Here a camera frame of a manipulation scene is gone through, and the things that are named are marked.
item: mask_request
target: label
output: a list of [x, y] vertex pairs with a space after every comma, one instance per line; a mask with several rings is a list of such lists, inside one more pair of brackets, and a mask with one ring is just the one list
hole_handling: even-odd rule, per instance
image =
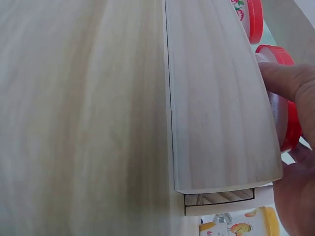
[[231, 0], [234, 9], [240, 19], [247, 37], [250, 36], [250, 13], [248, 11], [247, 0]]
[[277, 137], [280, 147], [282, 147], [288, 122], [288, 103], [283, 97], [272, 92], [268, 92], [268, 98], [272, 111], [272, 116], [276, 125]]
[[200, 226], [200, 236], [266, 236], [267, 229], [261, 207], [247, 213], [233, 216], [232, 222], [215, 224], [210, 222]]

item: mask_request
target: white surface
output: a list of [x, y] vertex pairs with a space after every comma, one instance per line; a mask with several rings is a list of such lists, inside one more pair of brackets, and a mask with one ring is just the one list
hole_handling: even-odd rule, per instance
[[196, 236], [160, 0], [0, 0], [0, 235]]
[[282, 177], [265, 86], [229, 0], [167, 0], [176, 189], [233, 191]]
[[315, 63], [315, 1], [262, 0], [264, 19], [277, 44], [296, 63]]

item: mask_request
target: wooden panel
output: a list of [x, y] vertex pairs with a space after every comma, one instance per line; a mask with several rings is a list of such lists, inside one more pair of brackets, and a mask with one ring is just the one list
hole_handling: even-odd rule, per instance
[[231, 192], [205, 193], [185, 195], [186, 206], [213, 205], [243, 201], [254, 198], [253, 189], [244, 189]]
[[315, 1], [262, 0], [264, 20], [277, 45], [296, 63], [315, 63]]
[[282, 177], [265, 86], [230, 0], [166, 0], [176, 189], [260, 186]]
[[252, 199], [240, 202], [229, 202], [215, 205], [186, 206], [185, 213], [186, 216], [213, 215], [267, 206], [273, 203], [274, 203], [273, 186], [268, 185], [255, 188], [254, 198]]
[[0, 235], [197, 236], [168, 159], [162, 1], [0, 5]]

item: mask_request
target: fruit illustration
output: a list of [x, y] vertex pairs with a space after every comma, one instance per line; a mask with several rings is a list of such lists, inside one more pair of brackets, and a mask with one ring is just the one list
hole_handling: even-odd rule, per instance
[[256, 215], [256, 213], [257, 213], [257, 210], [255, 209], [251, 212], [246, 213], [245, 216], [248, 218], [251, 218], [251, 217], [254, 217]]
[[213, 228], [216, 224], [214, 222], [209, 222], [209, 223], [205, 223], [205, 224], [201, 224], [199, 226], [199, 230], [200, 231], [204, 231], [204, 230], [209, 230], [211, 228]]
[[240, 20], [243, 20], [243, 18], [244, 18], [244, 11], [241, 10], [241, 7], [234, 7], [234, 8], [236, 10], [238, 18], [240, 18]]
[[241, 1], [241, 0], [231, 0], [231, 3], [232, 3], [232, 4], [238, 4], [239, 6], [240, 6], [240, 5], [244, 5], [244, 2]]
[[246, 223], [235, 224], [230, 229], [235, 236], [245, 236], [245, 233], [252, 231], [252, 226]]

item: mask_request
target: dark line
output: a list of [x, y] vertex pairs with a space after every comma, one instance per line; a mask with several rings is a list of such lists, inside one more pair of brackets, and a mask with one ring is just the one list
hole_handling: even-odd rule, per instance
[[186, 203], [185, 203], [185, 207], [221, 205], [221, 204], [227, 204], [227, 203], [238, 203], [238, 202], [243, 202], [243, 201], [248, 201], [248, 200], [253, 200], [253, 199], [255, 199], [255, 197], [248, 198], [248, 199], [241, 199], [241, 200], [231, 201], [231, 202], [225, 202], [225, 203], [211, 203], [211, 204], [202, 204], [202, 205], [186, 205]]
[[186, 215], [186, 203], [185, 203], [185, 194], [183, 194], [184, 197], [184, 215]]
[[167, 28], [167, 10], [166, 10], [166, 0], [165, 3], [165, 23], [166, 23], [166, 42], [167, 42], [167, 63], [168, 63], [168, 83], [169, 83], [169, 100], [171, 109], [171, 134], [172, 134], [172, 159], [173, 159], [173, 179], [174, 179], [174, 190], [175, 190], [175, 171], [174, 171], [174, 143], [173, 143], [173, 111], [172, 111], [172, 94], [171, 94], [171, 73], [169, 71], [169, 47], [168, 47], [168, 28]]
[[201, 205], [186, 205], [186, 202], [184, 202], [185, 204], [185, 208], [186, 207], [196, 207], [196, 206], [211, 206], [211, 205], [220, 205], [220, 204], [227, 204], [227, 203], [238, 203], [238, 202], [243, 202], [243, 201], [248, 201], [248, 200], [253, 200], [255, 199], [255, 189], [252, 188], [252, 192], [253, 192], [253, 197], [252, 198], [248, 198], [248, 199], [241, 199], [241, 200], [236, 200], [236, 201], [231, 201], [231, 202], [224, 202], [224, 203], [211, 203], [211, 204], [201, 204]]

